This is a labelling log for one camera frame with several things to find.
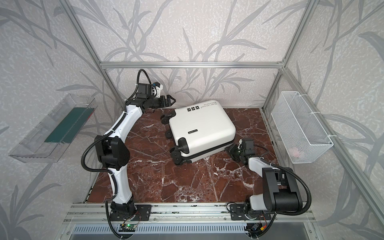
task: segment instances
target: suitcase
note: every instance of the suitcase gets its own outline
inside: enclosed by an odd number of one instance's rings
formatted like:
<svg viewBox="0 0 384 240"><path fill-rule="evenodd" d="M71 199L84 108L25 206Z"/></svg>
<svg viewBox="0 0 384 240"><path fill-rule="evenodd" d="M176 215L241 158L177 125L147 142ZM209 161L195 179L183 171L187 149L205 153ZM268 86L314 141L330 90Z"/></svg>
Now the suitcase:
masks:
<svg viewBox="0 0 384 240"><path fill-rule="evenodd" d="M170 126L166 137L175 143L170 155L176 165L223 151L235 140L235 125L215 100L174 109L161 122Z"/></svg>

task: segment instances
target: brown marble table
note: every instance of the brown marble table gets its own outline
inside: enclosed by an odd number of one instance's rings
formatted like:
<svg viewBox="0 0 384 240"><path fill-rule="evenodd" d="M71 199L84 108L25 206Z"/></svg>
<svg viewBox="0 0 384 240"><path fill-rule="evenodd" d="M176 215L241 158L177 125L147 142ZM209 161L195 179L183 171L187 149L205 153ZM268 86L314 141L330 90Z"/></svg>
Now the brown marble table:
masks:
<svg viewBox="0 0 384 240"><path fill-rule="evenodd" d="M225 152L176 166L169 155L173 141L164 135L169 126L160 122L160 116L169 111L144 113L126 139L131 153L128 180L135 202L242 202L247 195L262 193L262 178ZM255 144L269 149L264 155L267 161L277 162L260 109L225 111L236 126L236 142L251 137ZM99 174L88 202L101 203L111 195L108 175Z"/></svg>

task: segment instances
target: transparent plastic bin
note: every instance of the transparent plastic bin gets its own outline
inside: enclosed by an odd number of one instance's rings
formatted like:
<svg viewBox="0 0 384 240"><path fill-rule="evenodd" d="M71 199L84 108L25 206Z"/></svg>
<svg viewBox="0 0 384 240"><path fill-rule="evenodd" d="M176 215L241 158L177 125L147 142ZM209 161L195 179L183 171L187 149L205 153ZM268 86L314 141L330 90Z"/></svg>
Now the transparent plastic bin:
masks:
<svg viewBox="0 0 384 240"><path fill-rule="evenodd" d="M281 92L271 114L292 163L314 162L333 146L299 92Z"/></svg>
<svg viewBox="0 0 384 240"><path fill-rule="evenodd" d="M68 94L10 153L22 162L57 162L97 108L94 98Z"/></svg>

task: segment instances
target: green sheet in tray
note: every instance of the green sheet in tray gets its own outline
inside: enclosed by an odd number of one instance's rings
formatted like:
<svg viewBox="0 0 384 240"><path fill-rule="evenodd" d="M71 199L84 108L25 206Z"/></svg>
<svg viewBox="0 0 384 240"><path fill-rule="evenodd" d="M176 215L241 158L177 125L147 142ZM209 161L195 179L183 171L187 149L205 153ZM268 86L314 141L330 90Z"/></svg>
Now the green sheet in tray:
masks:
<svg viewBox="0 0 384 240"><path fill-rule="evenodd" d="M60 142L65 136L62 142L71 143L93 111L94 108L73 108L44 142Z"/></svg>

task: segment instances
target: aluminum profile beam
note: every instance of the aluminum profile beam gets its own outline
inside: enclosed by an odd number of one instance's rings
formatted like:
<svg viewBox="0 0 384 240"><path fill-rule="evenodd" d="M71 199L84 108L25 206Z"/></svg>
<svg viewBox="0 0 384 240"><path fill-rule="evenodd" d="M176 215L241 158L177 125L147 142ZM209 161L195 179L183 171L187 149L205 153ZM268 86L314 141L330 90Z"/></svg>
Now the aluminum profile beam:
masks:
<svg viewBox="0 0 384 240"><path fill-rule="evenodd" d="M298 91L300 94L306 94L303 87L296 80L292 72L287 68L282 68L283 76L287 79L290 86L293 90ZM319 109L312 102L311 98L307 95L303 95L303 98L308 103L309 107L313 112L320 112ZM329 135L336 135L332 127L326 121L322 114L317 114L319 122L324 127L325 131ZM367 202L368 206L371 208L372 212L375 214L381 225L384 227L384 200L372 185L371 181L364 174L363 170L359 167L357 162L353 159L345 145L341 142L340 138L334 137L333 139L333 152L335 153L337 159L340 161L341 165L344 167L344 170L347 172L349 177L352 179L353 183L359 189L361 196Z"/></svg>
<svg viewBox="0 0 384 240"><path fill-rule="evenodd" d="M293 35L293 38L292 38L292 41L288 47L287 53L285 54L285 57L282 60L282 63L283 63L282 67L285 67L286 64L288 63L288 61L290 60L290 58L292 57L292 54L293 54L294 50L296 49L297 44L299 43L301 37L303 36L303 33L304 33L305 29L307 28L307 25L308 25L309 21L311 20L311 17L313 15L314 10L315 10L318 3L319 3L319 0L309 0L308 1L307 6L306 6L305 11L304 11L304 14L303 14L303 17L301 18L300 23L297 26L296 32ZM275 78L275 80L272 84L272 87L271 87L271 89L267 95L267 98L264 102L263 109L266 108L269 101L271 100L272 94L274 93L275 89L279 85L280 78L281 78L281 71L279 71L278 74L276 75L276 78Z"/></svg>
<svg viewBox="0 0 384 240"><path fill-rule="evenodd" d="M281 68L282 62L101 62L107 68Z"/></svg>
<svg viewBox="0 0 384 240"><path fill-rule="evenodd" d="M83 42L85 48L87 49L89 55L91 56L91 59L93 60L93 63L95 64L96 68L99 70L101 76L103 77L105 83L107 84L108 88L111 90L113 96L116 98L116 101L119 103L119 105L125 109L125 105L116 89L114 84L112 83L109 76L106 74L106 72L102 69L100 66L100 60L99 57L96 54L96 51L92 47L92 44L90 40L88 39L87 35L85 34L85 31L80 24L79 19L76 16L76 13L74 12L71 4L68 0L58 0L60 2L61 8L63 9L63 12L65 15L67 15L70 23L72 24L73 28L75 29L76 33L78 34L80 40Z"/></svg>

